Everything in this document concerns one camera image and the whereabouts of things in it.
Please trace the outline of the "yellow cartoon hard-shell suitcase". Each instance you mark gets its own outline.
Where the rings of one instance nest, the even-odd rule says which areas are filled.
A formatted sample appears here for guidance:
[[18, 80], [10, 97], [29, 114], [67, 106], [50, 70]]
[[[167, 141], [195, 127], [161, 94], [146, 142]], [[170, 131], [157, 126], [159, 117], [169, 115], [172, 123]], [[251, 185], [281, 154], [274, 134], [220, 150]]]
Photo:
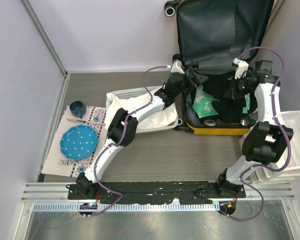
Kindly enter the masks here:
[[[190, 66], [201, 75], [236, 72], [233, 66], [235, 58], [250, 62], [257, 55], [273, 5], [271, 0], [167, 1], [164, 14], [175, 17], [177, 27], [179, 52], [173, 59], [182, 62], [189, 77]], [[204, 125], [204, 120], [226, 123], [218, 115], [199, 118], [192, 108], [195, 93], [196, 90], [182, 95], [183, 130], [194, 134], [186, 121], [198, 127]], [[235, 124], [249, 129], [254, 123], [253, 117], [258, 105], [254, 90], [248, 94], [251, 96], [253, 112]]]

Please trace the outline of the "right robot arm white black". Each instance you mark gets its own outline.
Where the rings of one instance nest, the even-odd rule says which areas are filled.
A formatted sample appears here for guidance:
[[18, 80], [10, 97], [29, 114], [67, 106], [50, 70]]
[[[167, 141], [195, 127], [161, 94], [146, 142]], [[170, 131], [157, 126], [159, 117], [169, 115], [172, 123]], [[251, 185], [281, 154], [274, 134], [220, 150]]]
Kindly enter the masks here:
[[198, 192], [207, 198], [209, 191], [220, 197], [237, 196], [244, 190], [247, 175], [263, 167], [272, 172], [281, 172], [289, 164], [291, 158], [290, 140], [294, 135], [291, 128], [285, 127], [281, 116], [279, 92], [280, 77], [272, 75], [272, 62], [256, 61], [251, 76], [246, 74], [249, 66], [246, 61], [236, 58], [233, 61], [235, 75], [229, 80], [231, 91], [254, 90], [257, 102], [258, 119], [251, 128], [236, 123], [219, 123], [196, 126], [186, 121], [188, 129], [195, 135], [246, 135], [241, 157], [236, 163], [223, 171], [216, 182], [203, 182]]

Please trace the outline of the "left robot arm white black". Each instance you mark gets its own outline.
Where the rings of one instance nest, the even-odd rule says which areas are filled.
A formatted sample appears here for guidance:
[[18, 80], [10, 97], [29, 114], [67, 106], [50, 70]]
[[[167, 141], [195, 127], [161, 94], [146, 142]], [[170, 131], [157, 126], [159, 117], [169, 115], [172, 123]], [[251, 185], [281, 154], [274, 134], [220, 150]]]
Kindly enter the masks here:
[[130, 110], [119, 108], [108, 127], [101, 151], [89, 168], [76, 179], [79, 194], [87, 200], [96, 195], [97, 184], [100, 184], [103, 173], [119, 151], [132, 143], [139, 123], [170, 107], [177, 96], [190, 92], [201, 84], [196, 75], [189, 77], [185, 73], [173, 72], [158, 90], [148, 92], [149, 100]]

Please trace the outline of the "green white tie-dye shirt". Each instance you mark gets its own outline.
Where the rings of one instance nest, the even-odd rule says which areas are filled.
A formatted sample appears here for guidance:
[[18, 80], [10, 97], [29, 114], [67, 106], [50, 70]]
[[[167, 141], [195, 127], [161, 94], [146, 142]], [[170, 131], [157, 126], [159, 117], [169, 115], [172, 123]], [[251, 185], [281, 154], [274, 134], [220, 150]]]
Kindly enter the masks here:
[[200, 119], [214, 116], [225, 119], [226, 117], [238, 118], [247, 115], [252, 105], [249, 93], [241, 99], [221, 99], [205, 92], [204, 87], [200, 85], [195, 91], [192, 109]]

